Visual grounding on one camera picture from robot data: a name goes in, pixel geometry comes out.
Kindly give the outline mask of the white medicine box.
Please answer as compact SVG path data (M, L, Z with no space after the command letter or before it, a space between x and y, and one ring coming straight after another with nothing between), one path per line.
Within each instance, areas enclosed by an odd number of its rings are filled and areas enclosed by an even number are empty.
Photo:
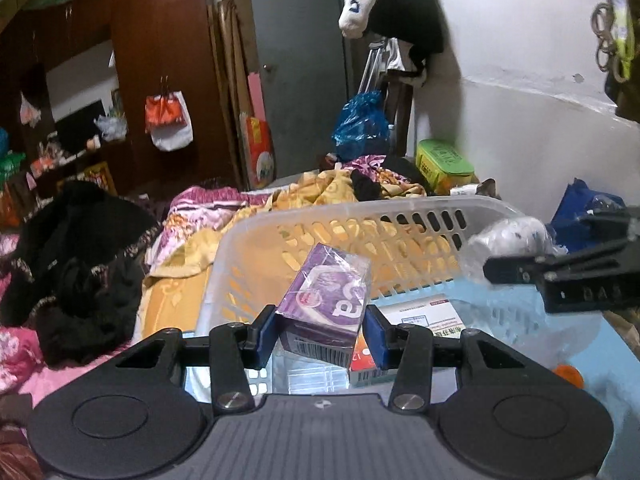
M412 332L418 332L419 339L458 340L466 329L452 301L445 295L406 300L377 307L393 325L406 331L406 345ZM397 372L398 369L380 370L375 365L364 340L361 324L354 352L352 352L352 362L348 369L350 385L358 388L377 382L388 382L396 377Z

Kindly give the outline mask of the blue plastic bag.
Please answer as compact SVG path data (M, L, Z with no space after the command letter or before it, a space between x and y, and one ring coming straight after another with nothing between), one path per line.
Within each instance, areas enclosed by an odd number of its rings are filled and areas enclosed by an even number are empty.
M356 94L342 108L332 132L341 162L364 155L383 155L390 149L390 127L380 90Z

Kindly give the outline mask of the small purple product box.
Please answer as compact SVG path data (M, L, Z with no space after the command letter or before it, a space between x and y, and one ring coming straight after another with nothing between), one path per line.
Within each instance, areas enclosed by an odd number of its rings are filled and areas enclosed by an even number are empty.
M370 291L369 258L314 245L277 308L283 349L349 367Z

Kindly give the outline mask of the white black hanging jacket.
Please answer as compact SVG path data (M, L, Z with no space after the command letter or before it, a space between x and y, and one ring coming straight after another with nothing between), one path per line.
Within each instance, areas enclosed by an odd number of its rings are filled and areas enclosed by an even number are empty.
M387 69L416 87L445 49L438 0L344 0L338 27L347 39L372 32L390 40Z

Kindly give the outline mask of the white plastic laundry basket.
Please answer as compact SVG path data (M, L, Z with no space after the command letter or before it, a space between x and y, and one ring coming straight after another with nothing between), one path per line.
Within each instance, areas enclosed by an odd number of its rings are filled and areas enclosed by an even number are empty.
M276 241L252 220L229 232L216 253L195 333L253 321L280 302L317 244L371 260L376 306L445 295L466 328L477 328L545 367L570 362L597 338L596 314L550 316L533 287L489 288L468 281L459 252L494 222L514 218L511 206L486 197L429 197L331 206L310 226L276 222Z

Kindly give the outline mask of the dark red wooden wardrobe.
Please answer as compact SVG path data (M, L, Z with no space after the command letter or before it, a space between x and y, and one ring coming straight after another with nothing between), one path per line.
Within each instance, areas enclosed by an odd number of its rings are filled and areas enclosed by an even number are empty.
M171 196L216 179L238 183L234 143L218 90L207 0L70 0L42 10L18 11L1 33L1 125L28 156L44 130L30 132L18 119L24 96L53 124L49 68L61 66L103 40L111 40L126 140L106 151L120 194ZM144 126L148 96L182 91L194 141L175 154L154 148Z

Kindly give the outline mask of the brown hanging bags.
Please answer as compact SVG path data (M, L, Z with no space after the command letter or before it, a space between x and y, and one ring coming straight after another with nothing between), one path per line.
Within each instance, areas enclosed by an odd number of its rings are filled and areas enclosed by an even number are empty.
M596 61L615 114L639 122L639 0L605 0L591 14Z

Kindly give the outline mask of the clear plastic bottle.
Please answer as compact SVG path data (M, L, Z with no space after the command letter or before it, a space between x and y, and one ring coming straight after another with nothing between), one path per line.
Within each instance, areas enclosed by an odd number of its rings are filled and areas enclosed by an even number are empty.
M461 247L462 274L488 285L483 266L491 257L564 256L568 250L555 243L553 234L534 217L506 218L472 235Z

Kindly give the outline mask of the green box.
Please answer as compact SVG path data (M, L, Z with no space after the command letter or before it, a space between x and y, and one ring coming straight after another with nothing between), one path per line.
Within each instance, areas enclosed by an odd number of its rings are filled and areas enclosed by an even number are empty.
M474 166L441 140L418 143L416 166L436 195L449 195L453 188L477 182Z

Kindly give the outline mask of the red gift bag on floor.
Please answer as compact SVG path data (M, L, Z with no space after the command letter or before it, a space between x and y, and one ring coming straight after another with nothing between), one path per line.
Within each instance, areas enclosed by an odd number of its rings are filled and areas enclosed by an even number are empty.
M276 171L268 124L241 113L240 126L248 185L252 190L265 188L274 180Z

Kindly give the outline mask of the yellow orange blanket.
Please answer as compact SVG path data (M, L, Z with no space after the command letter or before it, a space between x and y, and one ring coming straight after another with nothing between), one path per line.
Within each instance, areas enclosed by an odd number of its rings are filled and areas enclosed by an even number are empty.
M134 341L162 328L195 330L220 243L229 232L238 234L248 220L274 243L278 220L310 226L331 206L416 198L430 190L420 177L385 168L384 160L382 155L362 156L318 174L305 172L287 188L258 194L200 186L180 193L148 250L151 270L142 284Z

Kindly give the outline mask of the orange white hanging bag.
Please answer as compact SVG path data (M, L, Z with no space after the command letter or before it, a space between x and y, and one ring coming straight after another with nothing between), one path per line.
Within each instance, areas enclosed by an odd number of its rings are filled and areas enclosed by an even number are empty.
M193 142L194 134L186 100L181 91L171 91L167 76L160 77L160 93L147 96L145 132L161 152L174 152Z

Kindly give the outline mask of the dark blue shopping bag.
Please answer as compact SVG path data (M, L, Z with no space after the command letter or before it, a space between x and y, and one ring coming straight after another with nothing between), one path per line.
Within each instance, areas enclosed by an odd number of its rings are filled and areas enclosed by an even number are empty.
M611 239L610 228L593 226L589 221L582 221L582 217L596 211L612 212L625 208L620 196L592 190L584 180L575 179L567 185L548 228L553 233L555 244L568 252L579 252Z

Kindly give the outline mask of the black clothing pile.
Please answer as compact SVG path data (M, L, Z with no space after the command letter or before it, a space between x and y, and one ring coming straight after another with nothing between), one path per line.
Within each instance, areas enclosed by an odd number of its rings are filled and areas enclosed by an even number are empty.
M22 226L1 323L35 331L50 367L88 364L134 336L144 253L160 232L140 205L87 181L63 185Z

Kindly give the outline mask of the black television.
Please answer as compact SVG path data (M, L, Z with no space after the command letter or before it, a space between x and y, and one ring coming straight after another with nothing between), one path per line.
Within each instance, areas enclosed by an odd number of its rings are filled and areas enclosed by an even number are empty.
M87 142L100 134L96 121L105 115L103 103L94 101L55 123L56 142L64 152L75 155L87 147Z

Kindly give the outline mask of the grey metal door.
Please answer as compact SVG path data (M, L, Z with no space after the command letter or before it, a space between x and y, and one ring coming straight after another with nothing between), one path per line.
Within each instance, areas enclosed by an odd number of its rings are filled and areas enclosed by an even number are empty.
M338 0L250 0L278 179L317 167L348 100Z

